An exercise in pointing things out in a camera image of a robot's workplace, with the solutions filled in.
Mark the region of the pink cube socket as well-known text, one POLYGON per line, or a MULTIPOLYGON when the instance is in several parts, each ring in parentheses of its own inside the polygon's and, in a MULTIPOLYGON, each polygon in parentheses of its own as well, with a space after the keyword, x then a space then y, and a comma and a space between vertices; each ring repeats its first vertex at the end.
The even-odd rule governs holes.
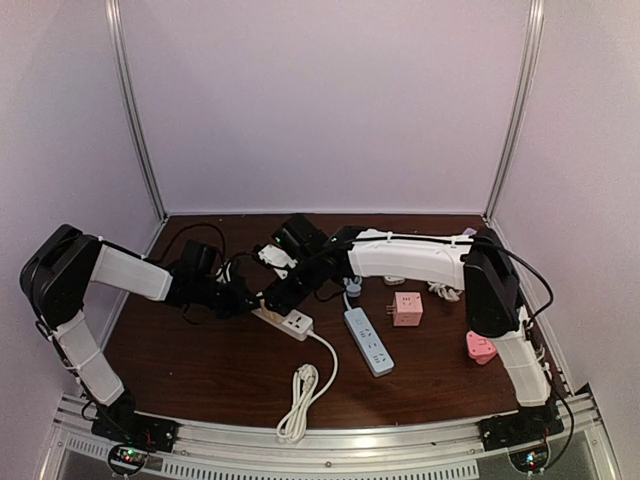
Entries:
POLYGON ((417 327, 423 316, 423 303, 418 292, 395 292, 386 314, 394 327, 417 327))

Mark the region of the blue-grey power strip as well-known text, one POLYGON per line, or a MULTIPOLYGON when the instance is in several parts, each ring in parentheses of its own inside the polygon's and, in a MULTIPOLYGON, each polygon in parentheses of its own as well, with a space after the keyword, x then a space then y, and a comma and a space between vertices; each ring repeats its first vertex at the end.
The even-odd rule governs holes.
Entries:
POLYGON ((344 321, 371 374, 378 378, 391 373, 395 363, 364 310, 347 309, 344 321))

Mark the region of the white square adapter plug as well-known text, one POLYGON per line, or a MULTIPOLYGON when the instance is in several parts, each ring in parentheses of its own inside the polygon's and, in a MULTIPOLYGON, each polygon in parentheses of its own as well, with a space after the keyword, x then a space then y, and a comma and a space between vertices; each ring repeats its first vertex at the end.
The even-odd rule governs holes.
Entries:
POLYGON ((388 286, 402 285, 405 281, 405 278, 399 276, 386 275, 383 277, 383 282, 388 286))

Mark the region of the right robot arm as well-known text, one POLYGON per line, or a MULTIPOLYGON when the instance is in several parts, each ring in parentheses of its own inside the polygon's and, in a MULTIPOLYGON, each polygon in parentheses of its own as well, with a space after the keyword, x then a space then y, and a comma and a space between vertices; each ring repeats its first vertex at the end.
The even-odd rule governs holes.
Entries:
POLYGON ((296 214, 272 235, 288 262, 258 297, 258 310, 280 320, 325 282, 345 278, 398 277, 441 284, 464 294, 470 329, 489 338, 509 375, 520 408, 512 430, 535 440, 551 424, 545 404, 551 386, 531 340, 537 316, 528 314, 517 265, 528 264, 507 250, 488 227, 474 235, 430 236, 346 226, 327 236, 296 214))

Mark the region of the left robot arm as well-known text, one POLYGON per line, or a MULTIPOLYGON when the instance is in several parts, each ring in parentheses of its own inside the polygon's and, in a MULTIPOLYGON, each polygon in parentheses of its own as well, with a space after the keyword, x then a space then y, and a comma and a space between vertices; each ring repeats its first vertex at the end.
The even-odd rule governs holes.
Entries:
POLYGON ((259 298, 242 277, 221 280, 213 274, 215 255, 213 247, 189 241, 181 258, 161 266, 62 224, 24 265, 20 285, 67 369, 96 403, 110 407, 120 402, 125 386, 86 323, 89 285, 100 283, 180 309, 204 306, 221 319, 258 308, 259 298))

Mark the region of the pink triangular socket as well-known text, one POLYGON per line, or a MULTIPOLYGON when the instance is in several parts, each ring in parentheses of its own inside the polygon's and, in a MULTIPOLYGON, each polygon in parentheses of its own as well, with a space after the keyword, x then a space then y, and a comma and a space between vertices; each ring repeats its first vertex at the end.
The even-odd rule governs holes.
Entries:
POLYGON ((494 344, 488 338, 473 331, 467 332, 466 345, 468 356, 478 365, 486 365, 497 356, 494 344))

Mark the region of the white power strip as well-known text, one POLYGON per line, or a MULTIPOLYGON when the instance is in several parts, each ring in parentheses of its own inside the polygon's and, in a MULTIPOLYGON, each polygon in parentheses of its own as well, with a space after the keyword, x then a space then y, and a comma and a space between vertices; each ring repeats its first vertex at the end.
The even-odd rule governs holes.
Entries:
POLYGON ((252 314, 297 341, 306 340, 313 332, 313 319, 298 310, 292 310, 282 323, 269 321, 261 314, 260 309, 253 310, 252 314))

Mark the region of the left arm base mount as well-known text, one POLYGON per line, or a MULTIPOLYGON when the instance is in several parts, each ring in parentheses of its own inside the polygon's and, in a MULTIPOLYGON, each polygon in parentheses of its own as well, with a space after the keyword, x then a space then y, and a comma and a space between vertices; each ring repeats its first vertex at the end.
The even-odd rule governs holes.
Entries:
POLYGON ((150 452, 171 453, 178 433, 177 422, 138 414, 131 409, 100 409, 91 426, 99 437, 150 452))

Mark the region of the aluminium front rail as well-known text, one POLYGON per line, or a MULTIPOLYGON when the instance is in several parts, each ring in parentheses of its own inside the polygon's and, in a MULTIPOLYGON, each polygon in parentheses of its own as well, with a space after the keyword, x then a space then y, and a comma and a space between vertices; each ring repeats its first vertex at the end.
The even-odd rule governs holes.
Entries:
MULTIPOLYGON (((572 440, 543 475, 519 472, 516 447, 488 451, 483 417, 409 426, 315 429, 298 444, 267 428, 171 419, 172 453, 152 454, 131 479, 622 479, 589 393, 569 397, 572 440)), ((117 479, 106 463, 115 442, 91 434, 84 399, 63 394, 35 479, 117 479)))

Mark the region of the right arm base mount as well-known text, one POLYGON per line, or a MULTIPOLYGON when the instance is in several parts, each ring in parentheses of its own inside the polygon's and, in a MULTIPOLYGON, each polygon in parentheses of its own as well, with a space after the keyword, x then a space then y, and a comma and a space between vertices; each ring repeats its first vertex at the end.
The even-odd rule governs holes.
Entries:
POLYGON ((515 413, 483 419, 478 424, 485 451, 541 442, 562 433, 564 423, 555 404, 521 407, 515 413))

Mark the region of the left aluminium frame post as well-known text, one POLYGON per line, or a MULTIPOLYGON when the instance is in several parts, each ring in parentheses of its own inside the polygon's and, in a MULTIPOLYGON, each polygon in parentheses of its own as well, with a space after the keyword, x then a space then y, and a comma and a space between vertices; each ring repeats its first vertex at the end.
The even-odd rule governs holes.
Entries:
POLYGON ((142 181, 151 202, 154 216, 158 222, 162 223, 167 219, 168 215, 161 198, 159 184, 152 166, 135 95, 134 82, 126 48, 120 2, 117 0, 106 0, 104 2, 104 6, 107 27, 113 49, 117 79, 134 153, 140 168, 142 181))

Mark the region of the aluminium frame post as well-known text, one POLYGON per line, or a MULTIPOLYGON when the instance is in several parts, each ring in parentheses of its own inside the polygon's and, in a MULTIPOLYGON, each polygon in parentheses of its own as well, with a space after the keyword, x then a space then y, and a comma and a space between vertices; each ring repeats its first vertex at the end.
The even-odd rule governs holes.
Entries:
POLYGON ((134 153, 140 168, 142 181, 151 202, 154 216, 158 222, 162 223, 167 219, 168 215, 161 198, 159 184, 152 166, 135 95, 134 82, 126 48, 120 2, 117 0, 106 0, 104 2, 104 6, 107 27, 113 49, 117 79, 134 153))
POLYGON ((545 1, 531 0, 529 2, 525 40, 512 109, 501 149, 498 168, 483 214, 484 220, 489 224, 495 221, 500 198, 506 186, 509 170, 515 157, 517 142, 524 122, 526 105, 530 97, 538 65, 544 21, 545 1))

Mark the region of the right aluminium frame post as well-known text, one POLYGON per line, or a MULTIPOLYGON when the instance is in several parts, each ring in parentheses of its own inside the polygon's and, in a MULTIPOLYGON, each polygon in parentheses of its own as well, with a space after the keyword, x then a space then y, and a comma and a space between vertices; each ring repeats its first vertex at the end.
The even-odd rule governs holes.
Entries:
POLYGON ((517 142, 524 122, 526 105, 530 97, 538 65, 544 21, 545 1, 531 0, 529 2, 525 40, 512 109, 501 149, 498 168, 483 214, 484 220, 489 224, 495 221, 500 198, 506 186, 509 170, 515 157, 517 142))

